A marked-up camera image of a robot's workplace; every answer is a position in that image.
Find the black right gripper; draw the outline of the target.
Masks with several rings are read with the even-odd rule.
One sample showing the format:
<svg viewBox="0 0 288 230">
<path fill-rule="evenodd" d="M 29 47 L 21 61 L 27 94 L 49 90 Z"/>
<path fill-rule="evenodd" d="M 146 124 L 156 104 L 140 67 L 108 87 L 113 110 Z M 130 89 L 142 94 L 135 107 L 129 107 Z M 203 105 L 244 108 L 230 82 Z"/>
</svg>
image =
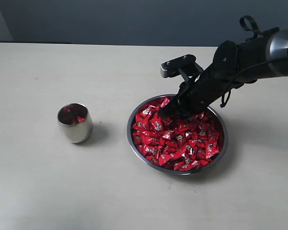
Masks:
<svg viewBox="0 0 288 230">
<path fill-rule="evenodd" d="M 221 80 L 219 79 L 189 79 L 181 84 L 178 98 L 160 108 L 158 116 L 183 118 L 202 113 L 211 103 L 221 97 Z"/>
</svg>

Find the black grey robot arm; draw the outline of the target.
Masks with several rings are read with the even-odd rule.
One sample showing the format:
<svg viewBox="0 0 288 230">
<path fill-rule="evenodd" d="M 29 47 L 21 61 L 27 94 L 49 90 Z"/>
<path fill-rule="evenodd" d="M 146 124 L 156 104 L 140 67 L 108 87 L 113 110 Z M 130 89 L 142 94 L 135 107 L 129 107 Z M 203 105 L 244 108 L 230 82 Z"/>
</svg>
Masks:
<svg viewBox="0 0 288 230">
<path fill-rule="evenodd" d="M 260 79 L 288 76 L 288 29 L 275 27 L 262 32 L 249 15 L 240 18 L 240 25 L 253 36 L 241 44 L 223 42 L 206 69 L 191 54 L 161 64 L 163 78 L 181 75 L 184 79 L 178 93 L 159 110 L 161 118 L 198 115 L 217 99 L 223 108 L 232 89 Z"/>
</svg>

